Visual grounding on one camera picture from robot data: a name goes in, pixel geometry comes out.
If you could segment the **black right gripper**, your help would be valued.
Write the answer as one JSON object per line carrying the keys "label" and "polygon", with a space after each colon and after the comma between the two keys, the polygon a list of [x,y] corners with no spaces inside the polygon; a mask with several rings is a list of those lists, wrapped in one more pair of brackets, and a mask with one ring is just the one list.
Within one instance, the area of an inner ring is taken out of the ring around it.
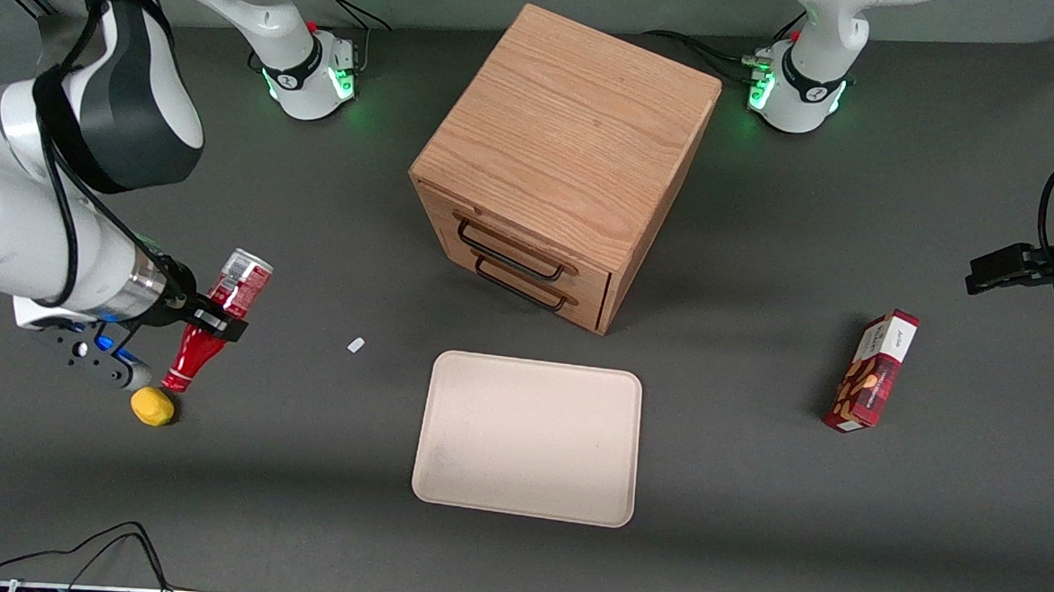
{"label": "black right gripper", "polygon": [[248,322],[226,314],[221,305],[197,292],[195,274],[175,258],[159,257],[161,276],[165,279],[163,293],[140,316],[140,325],[162,327],[174,323],[194,325],[223,342],[239,342]]}

